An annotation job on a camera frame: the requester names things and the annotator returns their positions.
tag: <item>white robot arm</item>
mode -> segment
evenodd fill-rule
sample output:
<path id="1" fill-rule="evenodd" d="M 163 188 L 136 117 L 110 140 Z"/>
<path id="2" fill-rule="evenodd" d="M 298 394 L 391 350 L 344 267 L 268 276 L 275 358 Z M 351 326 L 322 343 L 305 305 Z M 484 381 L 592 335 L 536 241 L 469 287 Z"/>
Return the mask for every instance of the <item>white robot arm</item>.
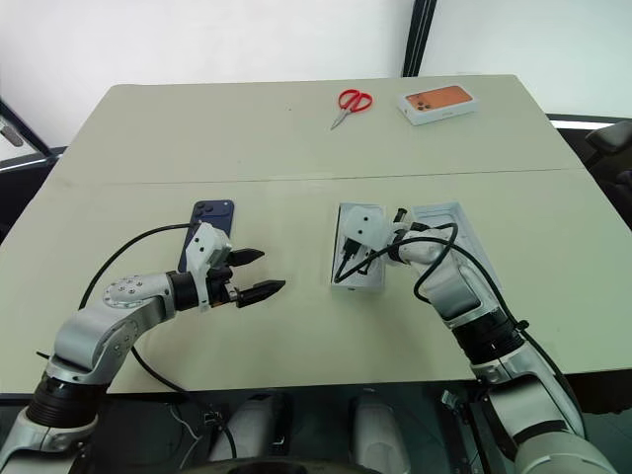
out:
<path id="1" fill-rule="evenodd" d="M 233 252 L 224 232 L 201 223 L 187 247 L 185 273 L 128 276 L 110 284 L 100 300 L 80 309 L 57 333 L 33 399 L 0 449 L 0 471 L 16 451 L 60 453 L 87 438 L 108 387 L 146 331 L 177 311 L 196 306 L 203 311 L 230 302 L 243 307 L 279 291 L 283 280 L 263 281 L 244 291 L 230 283 L 229 267 L 263 255 L 252 249 Z M 28 472 L 46 464 L 45 459 L 30 462 Z"/>
<path id="2" fill-rule="evenodd" d="M 346 253 L 334 282 L 376 258 L 411 266 L 420 275 L 415 295 L 434 307 L 474 375 L 488 387 L 486 415 L 499 447 L 515 460 L 516 472 L 615 473 L 585 440 L 579 407 L 568 382 L 555 373 L 554 362 L 526 333 L 526 325 L 514 319 L 486 270 L 454 244 L 456 224 L 406 225 L 399 222 L 404 212 L 388 222 L 379 210 L 351 209 L 341 227 Z M 371 254 L 346 269 L 361 246 Z"/>

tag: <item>smartphone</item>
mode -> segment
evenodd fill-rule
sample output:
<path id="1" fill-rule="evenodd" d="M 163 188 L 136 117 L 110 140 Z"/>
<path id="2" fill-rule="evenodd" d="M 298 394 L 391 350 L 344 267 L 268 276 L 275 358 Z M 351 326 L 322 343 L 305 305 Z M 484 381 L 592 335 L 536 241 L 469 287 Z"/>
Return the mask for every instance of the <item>smartphone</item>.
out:
<path id="1" fill-rule="evenodd" d="M 472 96 L 459 86 L 448 86 L 406 96 L 406 100 L 419 112 L 431 112 L 442 107 L 470 102 Z"/>
<path id="2" fill-rule="evenodd" d="M 235 211 L 235 203 L 230 199 L 221 200 L 199 200 L 194 204 L 194 210 L 191 213 L 190 223 L 208 222 L 216 229 L 223 230 L 230 237 L 230 228 L 233 224 L 233 212 Z M 185 245 L 182 248 L 180 262 L 178 263 L 178 272 L 187 271 L 187 255 L 186 250 L 189 242 L 193 239 L 196 229 L 192 228 L 187 231 L 185 237 Z"/>

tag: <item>scissors blade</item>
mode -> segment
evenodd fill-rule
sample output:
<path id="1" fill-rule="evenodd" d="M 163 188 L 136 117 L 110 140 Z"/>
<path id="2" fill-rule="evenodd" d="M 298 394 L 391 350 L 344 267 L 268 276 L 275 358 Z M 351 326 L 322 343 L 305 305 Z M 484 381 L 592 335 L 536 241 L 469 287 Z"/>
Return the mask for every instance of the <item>scissors blade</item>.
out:
<path id="1" fill-rule="evenodd" d="M 336 117 L 336 119 L 334 120 L 334 123 L 332 124 L 332 127 L 330 128 L 330 130 L 333 130 L 338 125 L 340 125 L 340 123 L 345 119 L 345 117 L 348 114 L 349 114 L 349 111 L 347 109 L 342 109 L 340 113 L 338 114 L 338 116 Z"/>

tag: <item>orange phone box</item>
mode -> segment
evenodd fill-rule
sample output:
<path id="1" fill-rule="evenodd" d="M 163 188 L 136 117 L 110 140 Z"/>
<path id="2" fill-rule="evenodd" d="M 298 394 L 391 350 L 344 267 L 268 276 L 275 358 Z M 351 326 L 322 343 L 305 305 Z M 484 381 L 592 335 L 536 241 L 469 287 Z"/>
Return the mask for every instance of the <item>orange phone box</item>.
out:
<path id="1" fill-rule="evenodd" d="M 413 125 L 448 119 L 478 110 L 478 101 L 458 84 L 403 94 L 399 96 L 397 105 Z"/>

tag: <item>cable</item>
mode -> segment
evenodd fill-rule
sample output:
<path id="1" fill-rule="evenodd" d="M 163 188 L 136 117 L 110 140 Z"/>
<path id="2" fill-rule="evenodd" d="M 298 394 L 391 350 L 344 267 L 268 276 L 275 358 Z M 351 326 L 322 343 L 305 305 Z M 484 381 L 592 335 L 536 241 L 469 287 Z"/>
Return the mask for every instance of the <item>cable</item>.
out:
<path id="1" fill-rule="evenodd" d="M 109 257 L 104 264 L 101 265 L 101 267 L 99 268 L 99 271 L 92 277 L 92 279 L 90 280 L 90 283 L 88 284 L 88 287 L 83 293 L 83 297 L 81 298 L 81 302 L 79 303 L 79 309 L 83 309 L 86 306 L 86 303 L 88 302 L 88 298 L 90 297 L 90 293 L 92 293 L 92 290 L 95 289 L 95 285 L 97 284 L 97 281 L 99 281 L 99 278 L 103 276 L 103 274 L 106 272 L 108 267 L 113 263 L 113 261 L 116 260 L 118 257 L 120 257 L 120 254 L 122 254 L 129 247 L 134 245 L 139 240 L 142 240 L 145 237 L 149 237 L 150 235 L 157 234 L 158 232 L 163 232 L 165 230 L 174 230 L 174 229 L 190 229 L 194 226 L 195 224 L 175 224 L 175 225 L 165 225 L 163 227 L 156 227 L 155 229 L 151 229 L 146 232 L 143 232 L 142 234 L 137 235 L 136 237 L 134 237 L 133 239 L 125 243 L 116 252 L 114 252 L 112 256 Z"/>
<path id="2" fill-rule="evenodd" d="M 450 250 L 452 250 L 452 246 L 454 245 L 454 241 L 456 240 L 456 235 L 458 234 L 458 224 L 456 222 L 449 222 L 447 224 L 440 225 L 439 227 L 435 227 L 435 229 L 449 229 L 449 228 L 452 229 L 452 232 L 450 233 L 450 237 L 447 240 L 447 245 L 443 246 L 441 253 L 438 254 L 438 256 L 433 260 L 430 266 L 426 269 L 426 271 L 423 272 L 422 275 L 419 277 L 419 279 L 415 282 L 415 286 L 413 286 L 413 294 L 415 295 L 415 297 L 417 299 L 424 301 L 427 304 L 430 304 L 429 300 L 419 293 L 419 289 L 421 288 L 422 284 L 424 284 L 424 281 L 426 281 L 428 277 L 433 274 L 436 268 L 439 265 L 441 265 L 443 260 L 445 260 L 445 257 L 447 257 L 447 254 L 449 254 Z"/>
<path id="3" fill-rule="evenodd" d="M 185 467 L 185 464 L 187 463 L 187 459 L 189 459 L 189 456 L 191 455 L 193 450 L 196 448 L 196 446 L 198 445 L 199 441 L 202 439 L 202 435 L 201 434 L 196 434 L 196 432 L 194 432 L 193 428 L 191 428 L 191 425 L 189 425 L 182 418 L 180 418 L 178 415 L 176 415 L 174 413 L 174 410 L 173 410 L 172 406 L 169 407 L 169 412 L 171 413 L 171 416 L 174 418 L 174 420 L 176 420 L 183 427 L 185 427 L 187 429 L 187 431 L 189 432 L 189 435 L 191 435 L 191 437 L 194 439 L 194 442 L 191 444 L 189 449 L 187 449 L 187 452 L 185 453 L 185 456 L 182 458 L 182 461 L 180 462 L 180 466 L 178 467 L 179 470 L 182 470 L 182 468 Z"/>
<path id="4" fill-rule="evenodd" d="M 185 422 L 182 418 L 180 418 L 178 415 L 176 415 L 174 413 L 174 408 L 173 406 L 169 406 L 169 413 L 171 413 L 171 416 L 174 418 L 174 420 L 176 420 L 178 423 L 180 423 L 182 426 L 184 426 L 187 431 L 189 432 L 189 435 L 191 435 L 191 437 L 193 439 L 199 439 L 200 436 L 196 434 L 196 432 L 194 432 L 194 429 L 191 428 L 191 425 L 189 425 L 187 422 Z"/>
<path id="5" fill-rule="evenodd" d="M 191 455 L 193 450 L 196 448 L 200 440 L 201 440 L 201 436 L 196 438 L 196 440 L 191 444 L 191 447 L 186 452 L 185 457 L 182 458 L 182 462 L 180 463 L 180 466 L 178 466 L 178 470 L 182 471 L 182 468 L 185 467 L 185 464 L 187 463 L 187 459 L 189 459 L 189 456 Z"/>
<path id="6" fill-rule="evenodd" d="M 472 460 L 470 461 L 470 467 L 472 467 L 472 465 L 474 464 L 474 462 L 476 461 L 476 459 L 478 459 L 479 456 L 479 452 L 476 451 L 476 454 L 474 454 L 474 457 L 472 458 Z"/>
<path id="7" fill-rule="evenodd" d="M 103 274 L 106 272 L 106 270 L 110 267 L 110 265 L 118 257 L 120 257 L 120 255 L 125 250 L 127 250 L 133 244 L 135 244 L 136 242 L 144 239 L 145 237 L 149 237 L 150 235 L 157 234 L 159 232 L 164 232 L 166 230 L 175 230 L 175 229 L 191 229 L 191 228 L 194 228 L 195 226 L 196 226 L 196 224 L 194 224 L 194 223 L 165 225 L 165 226 L 162 226 L 162 227 L 156 227 L 155 229 L 151 229 L 151 230 L 148 230 L 146 232 L 143 232 L 142 234 L 139 234 L 136 237 L 134 237 L 133 239 L 127 241 L 125 244 L 123 244 L 122 247 L 120 247 L 116 252 L 114 252 L 106 260 L 106 262 L 104 264 L 101 265 L 99 270 L 92 277 L 92 279 L 90 280 L 90 283 L 88 284 L 88 287 L 86 288 L 86 290 L 83 293 L 83 296 L 81 297 L 81 302 L 79 303 L 79 309 L 83 309 L 86 306 L 86 304 L 88 302 L 88 298 L 90 298 L 90 294 L 92 293 L 92 291 L 94 290 L 95 286 L 97 285 L 97 282 L 103 276 Z M 160 383 L 162 383 L 162 384 L 166 385 L 167 387 L 171 388 L 172 390 L 183 394 L 185 397 L 187 397 L 187 399 L 189 399 L 192 403 L 194 403 L 195 405 L 200 407 L 204 412 L 210 411 L 210 406 L 207 403 L 205 403 L 203 400 L 201 400 L 200 398 L 195 396 L 189 390 L 187 390 L 187 389 L 181 387 L 180 385 L 178 385 L 178 384 L 168 380 L 167 378 L 163 377 L 156 370 L 151 368 L 149 366 L 149 364 L 140 356 L 140 354 L 138 353 L 138 350 L 134 346 L 131 347 L 131 353 L 133 354 L 134 358 L 138 361 L 140 366 L 147 373 L 149 373 L 149 375 L 154 377 Z M 235 446 L 235 439 L 233 438 L 232 433 L 230 432 L 230 430 L 226 426 L 226 423 L 224 422 L 223 418 L 221 417 L 221 414 L 215 413 L 214 420 L 219 424 L 220 429 L 226 434 L 226 437 L 228 438 L 228 443 L 230 444 L 231 455 L 232 455 L 233 459 L 236 459 L 237 458 L 237 447 Z"/>
<path id="8" fill-rule="evenodd" d="M 448 240 L 439 239 L 439 238 L 436 238 L 436 237 L 411 237 L 409 239 L 402 239 L 402 240 L 400 240 L 398 242 L 395 242 L 393 244 L 387 245 L 386 247 L 384 247 L 381 250 L 376 251 L 372 255 L 369 255 L 363 261 L 361 261 L 359 264 L 355 265 L 352 269 L 348 270 L 347 272 L 345 272 L 342 275 L 340 275 L 342 268 L 338 269 L 338 271 L 336 272 L 336 276 L 334 277 L 334 282 L 335 283 L 339 283 L 339 282 L 343 281 L 345 278 L 347 278 L 350 275 L 352 275 L 358 269 L 361 269 L 362 267 L 364 267 L 367 263 L 372 262 L 373 260 L 377 259 L 378 257 L 381 257 L 382 255 L 390 252 L 393 249 L 397 249 L 397 248 L 401 247 L 402 245 L 412 244 L 412 243 L 415 243 L 415 242 L 435 242 L 435 243 L 438 243 L 438 244 L 443 244 L 444 246 L 449 245 L 449 241 Z M 503 295 L 501 294 L 501 292 L 498 289 L 496 283 L 494 282 L 494 280 L 492 279 L 490 274 L 487 272 L 485 267 L 483 267 L 483 265 L 472 254 L 470 254 L 467 250 L 463 249 L 462 247 L 460 247 L 460 246 L 458 246 L 458 245 L 456 245 L 454 243 L 452 243 L 452 250 L 455 250 L 458 253 L 460 253 L 461 255 L 463 255 L 467 260 L 469 260 L 472 263 L 472 265 L 474 265 L 474 267 L 476 267 L 476 269 L 481 273 L 481 275 L 483 276 L 483 278 L 487 282 L 487 285 L 492 289 L 492 292 L 494 293 L 494 296 L 496 296 L 496 299 L 498 300 L 498 302 L 499 302 L 499 304 L 501 306 L 501 309 L 503 309 L 505 314 L 507 314 L 507 317 L 510 319 L 512 324 L 515 325 L 515 327 L 520 331 L 520 333 L 524 336 L 524 338 L 531 343 L 533 348 L 549 364 L 549 366 L 551 367 L 551 370 L 553 370 L 553 373 L 555 374 L 555 378 L 557 379 L 557 381 L 561 385 L 562 389 L 566 392 L 568 397 L 571 399 L 571 402 L 575 405 L 575 409 L 578 411 L 578 413 L 580 415 L 580 420 L 582 421 L 582 428 L 584 430 L 584 436 L 587 436 L 586 422 L 584 420 L 584 416 L 582 414 L 582 409 L 580 407 L 579 401 L 578 401 L 578 399 L 577 399 L 577 397 L 575 395 L 575 392 L 573 391 L 573 388 L 571 387 L 571 384 L 569 383 L 568 379 L 562 373 L 562 370 L 560 370 L 560 367 L 558 367 L 558 365 L 551 358 L 551 356 L 533 339 L 533 337 L 526 332 L 526 328 L 528 327 L 528 323 L 526 321 L 518 322 L 515 319 L 514 315 L 510 311 L 509 307 L 507 306 L 507 303 L 505 302 L 505 299 L 503 298 Z"/>

